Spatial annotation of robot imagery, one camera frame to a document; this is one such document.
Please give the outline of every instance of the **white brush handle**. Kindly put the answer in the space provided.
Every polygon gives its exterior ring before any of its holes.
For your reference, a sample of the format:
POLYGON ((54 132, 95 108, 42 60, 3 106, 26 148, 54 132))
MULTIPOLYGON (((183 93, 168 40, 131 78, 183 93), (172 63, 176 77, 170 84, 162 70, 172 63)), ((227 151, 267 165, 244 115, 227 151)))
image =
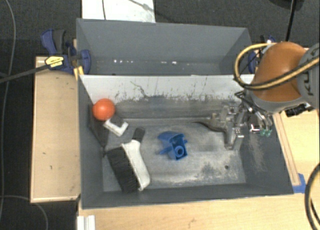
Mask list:
POLYGON ((140 142, 131 140, 131 142, 121 144, 121 146, 124 149, 138 179, 140 184, 139 191, 142 191, 150 184, 150 175, 140 154, 140 142))

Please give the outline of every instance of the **yellow label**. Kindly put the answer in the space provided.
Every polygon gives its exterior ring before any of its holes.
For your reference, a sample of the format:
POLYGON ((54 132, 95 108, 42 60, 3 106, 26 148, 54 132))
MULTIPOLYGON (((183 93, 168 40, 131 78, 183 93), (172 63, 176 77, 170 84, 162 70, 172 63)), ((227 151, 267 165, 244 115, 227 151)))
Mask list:
POLYGON ((63 64, 64 58, 62 56, 50 56, 45 60, 45 64, 51 65, 51 67, 59 66, 63 64))
POLYGON ((50 64, 50 66, 51 66, 52 68, 54 68, 54 67, 60 66, 60 65, 62 65, 62 64, 63 64, 62 62, 57 62, 57 63, 50 64))

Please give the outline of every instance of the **bin floor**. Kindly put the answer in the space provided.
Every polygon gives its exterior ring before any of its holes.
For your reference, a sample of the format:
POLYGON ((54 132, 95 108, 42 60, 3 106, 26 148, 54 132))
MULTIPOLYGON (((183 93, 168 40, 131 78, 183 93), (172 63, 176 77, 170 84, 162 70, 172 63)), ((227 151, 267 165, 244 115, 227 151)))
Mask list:
MULTIPOLYGON (((125 119, 129 128, 122 137, 109 134, 106 150, 130 142, 136 127, 145 135, 140 152, 151 176, 149 188, 174 188, 199 185, 245 183, 245 173, 239 151, 224 148, 222 133, 209 131, 192 119, 125 119), (184 134, 188 155, 178 161, 167 154, 160 155, 163 145, 158 135, 165 131, 184 134)), ((120 186, 107 157, 102 159, 104 191, 118 191, 120 186)))

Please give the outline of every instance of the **blue toy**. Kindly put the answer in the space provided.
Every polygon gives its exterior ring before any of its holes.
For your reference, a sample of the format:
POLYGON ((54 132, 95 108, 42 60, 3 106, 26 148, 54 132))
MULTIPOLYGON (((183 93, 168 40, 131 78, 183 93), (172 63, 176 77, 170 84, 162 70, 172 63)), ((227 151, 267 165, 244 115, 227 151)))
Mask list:
POLYGON ((161 133, 158 139, 161 140, 164 147, 160 154, 168 153, 169 157, 175 160, 180 160, 188 155, 185 147, 187 140, 184 140, 182 133, 167 131, 161 133))

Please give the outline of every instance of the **black bristles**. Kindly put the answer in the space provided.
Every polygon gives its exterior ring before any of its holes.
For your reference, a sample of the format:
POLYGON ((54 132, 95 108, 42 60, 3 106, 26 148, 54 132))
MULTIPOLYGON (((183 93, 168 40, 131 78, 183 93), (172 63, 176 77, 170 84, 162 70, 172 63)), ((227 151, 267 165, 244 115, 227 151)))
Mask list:
POLYGON ((107 151, 106 155, 122 192, 129 193, 136 191, 140 185, 123 148, 119 147, 107 151))

